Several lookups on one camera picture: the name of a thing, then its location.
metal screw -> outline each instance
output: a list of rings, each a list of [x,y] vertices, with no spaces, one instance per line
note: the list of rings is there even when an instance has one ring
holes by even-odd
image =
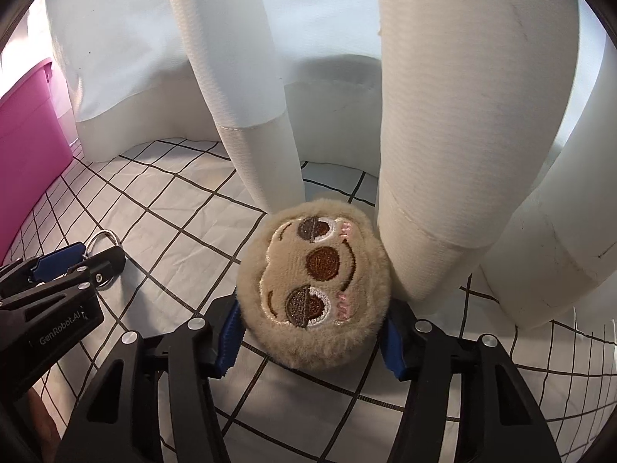
[[[482,342],[485,346],[488,346],[489,348],[495,348],[497,346],[497,343],[499,343],[497,338],[492,334],[485,334],[484,336],[482,336]]]
[[[137,341],[137,333],[135,331],[129,331],[122,335],[122,342],[125,345],[130,345],[131,343],[134,343],[135,341]]]
[[[201,317],[191,318],[187,326],[191,331],[198,331],[206,325],[206,321]]]
[[[428,320],[419,320],[416,322],[416,330],[419,333],[427,334],[433,330],[433,324]]]

blue gripper pad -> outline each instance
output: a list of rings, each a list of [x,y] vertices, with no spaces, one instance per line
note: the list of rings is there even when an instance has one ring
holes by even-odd
[[[82,262],[85,253],[86,246],[77,242],[44,255],[39,258],[36,268],[32,270],[32,278],[35,282],[50,282],[64,275],[71,266]]]
[[[381,328],[379,348],[386,367],[392,371],[397,380],[401,381],[406,371],[405,360],[403,360],[403,342],[392,321],[391,312],[392,308],[388,310]]]
[[[218,355],[214,363],[214,369],[219,375],[218,377],[225,376],[227,370],[236,363],[244,331],[240,305],[234,298],[234,304],[218,337]]]

fuzzy beige fur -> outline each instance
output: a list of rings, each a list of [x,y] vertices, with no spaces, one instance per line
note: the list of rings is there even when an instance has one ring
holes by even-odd
[[[311,217],[324,218],[330,233],[301,238],[301,224]],[[337,253],[321,281],[307,261],[320,247]],[[289,295],[309,286],[328,299],[328,311],[323,321],[297,326]],[[237,295],[246,325],[275,360],[292,368],[334,367],[356,357],[381,326],[390,299],[388,258],[360,210],[339,201],[309,202],[271,216],[258,230],[243,256]]]

white cylinder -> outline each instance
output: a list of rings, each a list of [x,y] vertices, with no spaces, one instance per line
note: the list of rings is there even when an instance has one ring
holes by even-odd
[[[249,193],[268,212],[302,202],[300,162],[263,1],[170,2],[199,88]],[[231,145],[229,131],[235,131]]]
[[[379,0],[379,217],[397,292],[435,311],[499,237],[568,102],[576,0]]]
[[[617,51],[600,72],[561,154],[482,261],[519,326],[571,308],[617,269]]]
[[[576,326],[591,332],[611,320],[617,320],[617,272],[575,305]]]

plush toy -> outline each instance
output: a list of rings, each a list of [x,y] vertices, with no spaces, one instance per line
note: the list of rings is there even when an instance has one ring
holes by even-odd
[[[388,258],[369,219],[319,200],[271,216],[238,273],[243,319],[283,365],[334,367],[362,352],[388,309]]]

